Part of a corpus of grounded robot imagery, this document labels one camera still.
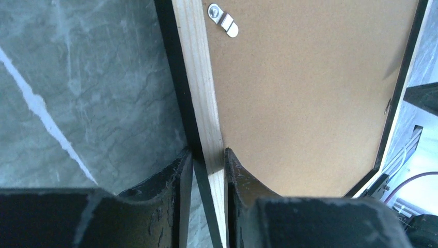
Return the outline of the brown backing board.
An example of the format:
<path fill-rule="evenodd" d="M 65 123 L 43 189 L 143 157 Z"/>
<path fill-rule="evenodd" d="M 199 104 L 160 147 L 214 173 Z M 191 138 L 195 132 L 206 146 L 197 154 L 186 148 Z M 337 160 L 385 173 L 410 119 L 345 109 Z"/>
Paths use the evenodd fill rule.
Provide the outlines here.
<path fill-rule="evenodd" d="M 206 18 L 222 137 L 284 196 L 344 196 L 376 160 L 418 1 L 218 1 Z"/>

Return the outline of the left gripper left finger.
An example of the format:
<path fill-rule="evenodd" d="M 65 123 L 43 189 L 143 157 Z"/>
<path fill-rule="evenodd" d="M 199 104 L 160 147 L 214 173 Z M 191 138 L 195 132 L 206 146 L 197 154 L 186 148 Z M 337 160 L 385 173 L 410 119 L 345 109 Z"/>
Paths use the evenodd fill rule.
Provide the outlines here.
<path fill-rule="evenodd" d="M 100 188 L 1 189 L 1 247 L 186 247 L 193 157 L 113 195 Z"/>

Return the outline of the picture frame black and wood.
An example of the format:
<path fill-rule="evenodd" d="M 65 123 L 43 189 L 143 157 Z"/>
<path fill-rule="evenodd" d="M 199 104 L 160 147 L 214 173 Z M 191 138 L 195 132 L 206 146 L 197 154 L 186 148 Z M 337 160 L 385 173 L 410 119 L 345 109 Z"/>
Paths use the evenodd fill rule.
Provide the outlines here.
<path fill-rule="evenodd" d="M 234 18 L 225 12 L 218 1 L 156 1 L 160 26 L 165 41 L 171 73 L 187 140 L 197 165 L 198 182 L 203 189 L 205 211 L 213 245 L 229 246 L 228 181 L 224 162 L 224 145 L 211 64 L 206 18 L 211 19 L 230 38 L 239 28 Z M 400 97 L 405 91 L 417 46 L 423 35 L 434 1 L 418 1 L 409 32 L 393 96 L 387 103 L 387 120 L 373 169 L 344 196 L 356 196 L 376 179 L 388 141 L 394 132 L 394 120 L 399 114 Z"/>

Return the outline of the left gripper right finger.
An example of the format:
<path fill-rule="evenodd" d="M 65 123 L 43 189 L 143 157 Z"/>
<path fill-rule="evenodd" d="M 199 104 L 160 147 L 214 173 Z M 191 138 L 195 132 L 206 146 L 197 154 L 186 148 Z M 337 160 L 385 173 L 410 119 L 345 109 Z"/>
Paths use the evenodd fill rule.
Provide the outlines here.
<path fill-rule="evenodd" d="M 283 197 L 224 151 L 230 247 L 411 247 L 384 204 L 369 198 Z"/>

